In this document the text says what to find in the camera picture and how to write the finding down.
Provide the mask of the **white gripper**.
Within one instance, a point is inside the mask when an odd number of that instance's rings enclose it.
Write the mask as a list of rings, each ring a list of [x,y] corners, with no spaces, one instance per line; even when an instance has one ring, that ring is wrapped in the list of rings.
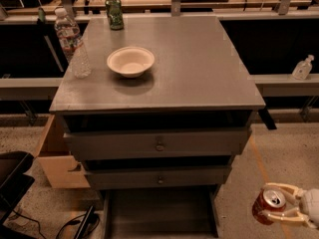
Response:
[[[262,210],[261,213],[269,221],[291,226],[307,224],[310,228],[319,229],[319,189],[313,188],[304,192],[295,185],[275,182],[265,183],[262,188],[279,190],[292,205],[297,205],[300,201],[300,209],[293,207],[283,212]]]

